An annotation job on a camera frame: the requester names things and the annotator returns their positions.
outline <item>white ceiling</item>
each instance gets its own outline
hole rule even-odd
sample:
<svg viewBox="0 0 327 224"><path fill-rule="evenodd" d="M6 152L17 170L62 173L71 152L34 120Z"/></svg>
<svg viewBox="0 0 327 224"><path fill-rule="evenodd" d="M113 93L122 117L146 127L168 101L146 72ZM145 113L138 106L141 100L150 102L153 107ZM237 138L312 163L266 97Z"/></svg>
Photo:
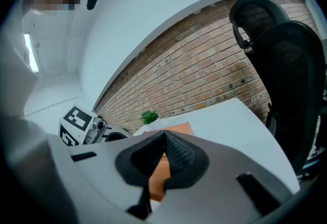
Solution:
<svg viewBox="0 0 327 224"><path fill-rule="evenodd" d="M51 15L28 13L24 32L30 33L36 62L43 76L59 76L78 71L87 35L104 0L89 11L82 0L74 11L57 11Z"/></svg>

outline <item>small potted plant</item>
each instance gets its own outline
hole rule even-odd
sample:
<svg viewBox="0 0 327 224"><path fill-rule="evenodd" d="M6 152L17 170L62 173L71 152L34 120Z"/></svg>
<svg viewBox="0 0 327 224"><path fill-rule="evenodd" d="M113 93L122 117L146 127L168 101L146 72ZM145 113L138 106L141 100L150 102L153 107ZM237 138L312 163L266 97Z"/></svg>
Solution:
<svg viewBox="0 0 327 224"><path fill-rule="evenodd" d="M142 113L140 118L149 130L158 130L161 127L160 118L156 111L146 111Z"/></svg>

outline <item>ceiling light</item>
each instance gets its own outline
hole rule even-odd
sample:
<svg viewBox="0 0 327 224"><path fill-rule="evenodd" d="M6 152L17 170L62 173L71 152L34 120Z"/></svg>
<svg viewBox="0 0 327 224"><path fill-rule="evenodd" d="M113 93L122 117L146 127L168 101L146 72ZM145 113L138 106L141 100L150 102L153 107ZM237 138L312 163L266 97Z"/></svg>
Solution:
<svg viewBox="0 0 327 224"><path fill-rule="evenodd" d="M32 51L32 45L31 45L31 40L30 40L30 35L29 34L24 34L25 37L25 43L26 47L29 49L30 52L30 67L34 73L39 72L39 68L37 67L35 57Z"/></svg>

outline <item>white pot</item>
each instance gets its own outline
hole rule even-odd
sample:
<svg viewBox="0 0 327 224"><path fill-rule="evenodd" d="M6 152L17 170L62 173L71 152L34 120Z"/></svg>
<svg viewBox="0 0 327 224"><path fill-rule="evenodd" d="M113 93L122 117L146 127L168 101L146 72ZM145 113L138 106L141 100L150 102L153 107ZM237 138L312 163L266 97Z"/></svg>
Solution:
<svg viewBox="0 0 327 224"><path fill-rule="evenodd" d="M160 118L157 118L155 121L146 125L146 131L160 130L163 128Z"/></svg>

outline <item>office chair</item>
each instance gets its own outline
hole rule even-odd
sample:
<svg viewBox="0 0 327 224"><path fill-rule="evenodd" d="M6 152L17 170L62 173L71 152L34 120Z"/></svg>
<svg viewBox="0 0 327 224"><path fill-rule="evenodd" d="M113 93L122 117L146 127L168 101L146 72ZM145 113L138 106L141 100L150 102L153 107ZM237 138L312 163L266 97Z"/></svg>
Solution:
<svg viewBox="0 0 327 224"><path fill-rule="evenodd" d="M238 45L271 98L266 126L298 172L312 147L322 102L325 63L320 40L271 0L236 0L229 19Z"/></svg>

